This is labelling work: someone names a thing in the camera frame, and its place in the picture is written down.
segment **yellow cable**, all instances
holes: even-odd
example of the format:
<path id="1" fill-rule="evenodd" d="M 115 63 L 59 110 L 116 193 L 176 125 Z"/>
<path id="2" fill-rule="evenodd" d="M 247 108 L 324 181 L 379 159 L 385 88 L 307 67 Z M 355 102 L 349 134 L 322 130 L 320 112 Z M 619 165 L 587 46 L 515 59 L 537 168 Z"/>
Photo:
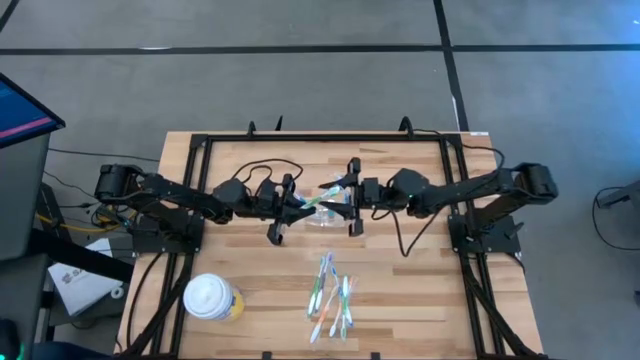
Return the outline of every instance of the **yellow cable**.
<path id="1" fill-rule="evenodd" d="M 129 215 L 129 220 L 133 219 L 134 216 L 136 216 L 137 212 L 132 212 Z M 47 224 L 52 224 L 53 220 L 44 217 L 38 213 L 36 213 L 36 216 L 38 217 L 38 219 L 40 219 L 40 221 L 44 221 Z M 80 231 L 80 232 L 85 232 L 85 233 L 105 233 L 105 232 L 109 232 L 109 231 L 113 231 L 117 228 L 120 227 L 120 225 L 114 225 L 114 226 L 110 226 L 108 228 L 104 228 L 104 229 L 92 229 L 92 228 L 83 228 L 83 227 L 79 227 L 79 226 L 73 226 L 73 225 L 67 225 L 67 224 L 60 224 L 60 227 L 69 229 L 69 230 L 74 230 L 74 231 Z"/>

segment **yellow label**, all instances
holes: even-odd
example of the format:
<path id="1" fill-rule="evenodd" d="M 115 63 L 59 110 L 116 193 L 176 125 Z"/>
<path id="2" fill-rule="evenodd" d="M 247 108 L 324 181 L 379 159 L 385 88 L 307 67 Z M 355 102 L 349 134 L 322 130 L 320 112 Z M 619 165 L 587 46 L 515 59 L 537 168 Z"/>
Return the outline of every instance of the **yellow label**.
<path id="1" fill-rule="evenodd" d="M 229 321 L 233 321 L 237 319 L 240 314 L 244 311 L 244 298 L 242 294 L 238 291 L 238 289 L 233 288 L 233 300 L 231 302 L 231 309 L 229 317 L 227 318 Z"/>

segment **computer monitor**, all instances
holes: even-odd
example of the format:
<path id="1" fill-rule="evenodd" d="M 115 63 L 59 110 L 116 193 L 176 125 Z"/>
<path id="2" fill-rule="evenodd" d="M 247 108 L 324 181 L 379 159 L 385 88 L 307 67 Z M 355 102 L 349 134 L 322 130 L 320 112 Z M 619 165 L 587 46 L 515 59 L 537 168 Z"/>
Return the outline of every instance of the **computer monitor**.
<path id="1" fill-rule="evenodd" d="M 0 73 L 0 149 L 64 126 L 56 114 Z"/>

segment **wooden table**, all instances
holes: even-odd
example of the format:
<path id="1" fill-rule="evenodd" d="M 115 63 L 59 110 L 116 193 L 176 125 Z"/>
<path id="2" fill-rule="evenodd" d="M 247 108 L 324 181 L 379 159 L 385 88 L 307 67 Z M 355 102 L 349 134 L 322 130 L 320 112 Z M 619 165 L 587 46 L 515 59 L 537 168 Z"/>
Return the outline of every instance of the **wooden table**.
<path id="1" fill-rule="evenodd" d="M 191 134 L 168 133 L 159 167 L 166 178 L 182 181 Z M 462 140 L 468 145 L 491 145 L 487 135 L 464 133 Z M 445 183 L 436 143 L 227 142 L 214 145 L 206 190 L 211 192 L 246 162 L 280 157 L 304 166 L 296 185 L 304 196 L 315 195 L 319 193 L 318 184 L 344 173 L 348 161 L 356 156 L 362 159 L 362 177 L 379 177 L 381 183 L 402 167 L 417 170 L 434 184 Z M 465 149 L 465 157 L 472 177 L 496 166 L 493 153 L 485 150 Z M 451 158 L 455 159 L 453 150 Z M 200 172 L 198 159 L 196 164 L 191 184 L 194 188 Z M 296 171 L 286 164 L 270 165 L 276 181 L 285 171 Z M 255 172 L 250 187 L 255 189 L 264 176 Z M 476 202 L 478 206 L 483 203 L 487 201 Z M 373 222 L 368 211 L 362 214 L 365 233 L 360 237 L 348 237 L 346 229 L 317 228 L 301 221 L 287 229 L 282 247 L 267 240 L 268 222 L 241 218 L 225 226 L 207 222 L 193 275 L 215 273 L 225 277 L 244 293 L 247 306 L 233 323 L 204 321 L 187 314 L 180 357 L 259 358 L 263 351 L 272 351 L 274 358 L 369 358 L 371 352 L 380 352 L 383 358 L 475 358 L 460 265 L 451 250 L 446 225 L 448 212 L 445 208 L 440 213 L 409 258 L 402 257 L 398 250 L 392 218 Z M 407 244 L 425 220 L 398 214 Z M 335 254 L 339 274 L 359 277 L 351 300 L 355 328 L 349 329 L 346 343 L 329 339 L 331 316 L 322 337 L 310 345 L 314 324 L 306 320 L 305 307 L 320 257 L 328 250 Z M 145 255 L 136 262 L 131 289 L 138 286 L 152 257 Z M 488 261 L 498 309 L 525 344 L 541 352 L 522 269 L 500 254 L 490 255 Z M 163 256 L 144 283 L 133 334 L 144 328 L 157 309 L 165 264 Z M 326 289 L 330 289 L 333 280 L 328 279 L 327 284 Z M 133 293 L 129 291 L 118 335 L 123 345 Z M 484 312 L 481 317 L 487 350 L 491 351 L 488 320 Z M 172 312 L 165 325 L 162 351 L 169 348 L 173 318 Z"/>

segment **screen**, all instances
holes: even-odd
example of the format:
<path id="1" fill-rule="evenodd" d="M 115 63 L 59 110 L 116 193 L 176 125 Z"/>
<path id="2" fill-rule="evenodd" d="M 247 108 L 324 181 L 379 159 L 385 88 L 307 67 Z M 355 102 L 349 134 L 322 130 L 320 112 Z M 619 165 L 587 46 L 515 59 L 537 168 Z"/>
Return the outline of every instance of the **screen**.
<path id="1" fill-rule="evenodd" d="M 0 145 L 43 129 L 53 130 L 56 125 L 56 121 L 0 80 Z"/>

